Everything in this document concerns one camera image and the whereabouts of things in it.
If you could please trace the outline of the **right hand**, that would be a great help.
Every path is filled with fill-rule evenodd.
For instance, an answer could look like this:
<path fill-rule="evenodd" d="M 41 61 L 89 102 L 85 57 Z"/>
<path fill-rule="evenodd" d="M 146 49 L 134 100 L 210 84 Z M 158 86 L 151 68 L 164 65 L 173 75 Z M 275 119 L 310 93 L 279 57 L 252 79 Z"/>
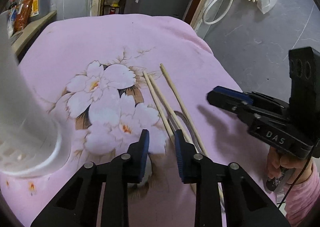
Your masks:
<path fill-rule="evenodd" d="M 281 176 L 281 167 L 294 169 L 293 174 L 287 181 L 289 185 L 301 184 L 307 181 L 312 175 L 312 160 L 300 160 L 289 154 L 280 155 L 277 150 L 270 147 L 267 156 L 268 178 L 278 178 Z"/>

